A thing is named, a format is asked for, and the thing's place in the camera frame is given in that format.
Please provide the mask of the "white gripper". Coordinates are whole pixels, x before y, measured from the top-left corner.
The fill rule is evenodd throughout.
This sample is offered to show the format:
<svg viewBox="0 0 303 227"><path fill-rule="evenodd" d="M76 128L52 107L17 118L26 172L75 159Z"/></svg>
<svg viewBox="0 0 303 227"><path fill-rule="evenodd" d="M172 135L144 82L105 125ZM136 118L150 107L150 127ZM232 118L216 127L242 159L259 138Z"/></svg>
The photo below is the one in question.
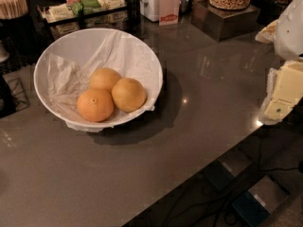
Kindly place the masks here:
<svg viewBox="0 0 303 227"><path fill-rule="evenodd" d="M286 61L278 70L270 70L262 104L263 116L280 122L303 98L303 0L293 0L255 40L274 43L276 54Z"/></svg>

